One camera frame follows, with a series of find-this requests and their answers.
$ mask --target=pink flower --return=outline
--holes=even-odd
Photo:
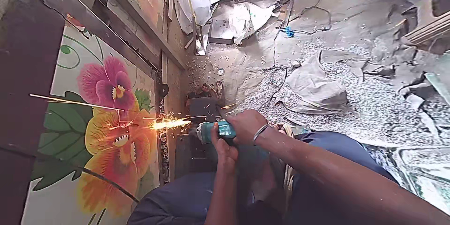
[[[135,101],[125,65],[113,56],[106,57],[104,66],[85,64],[77,81],[88,103],[128,110]]]

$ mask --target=metal bracelet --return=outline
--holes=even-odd
[[[262,126],[258,131],[256,131],[256,134],[255,134],[255,136],[253,137],[253,145],[254,145],[254,146],[256,146],[256,144],[255,144],[256,138],[258,138],[258,136],[262,133],[262,131],[266,130],[267,127],[269,127],[269,126],[270,126],[269,124],[265,124],[265,125]]]

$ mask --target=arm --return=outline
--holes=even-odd
[[[235,128],[240,144],[251,144],[256,131],[267,123],[256,110],[244,111],[227,121]],[[255,144],[309,176],[331,201],[339,203],[343,212],[364,224],[450,224],[450,217],[433,205],[384,176],[325,149],[270,127]]]
[[[236,219],[236,160],[238,150],[230,147],[223,139],[217,138],[217,123],[211,129],[211,140],[216,148],[217,162],[214,190],[205,224],[233,225]]]

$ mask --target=teal angle grinder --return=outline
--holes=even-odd
[[[202,122],[197,127],[197,137],[202,144],[211,143],[211,128],[215,122]],[[229,145],[233,145],[233,138],[236,137],[236,131],[231,124],[227,121],[219,121],[219,138],[224,139]]]

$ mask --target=flower painting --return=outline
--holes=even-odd
[[[133,199],[124,192],[139,199],[159,186],[154,90],[79,22],[66,24],[50,94],[117,110],[49,103],[38,152],[64,162],[35,163],[24,224],[126,223]]]

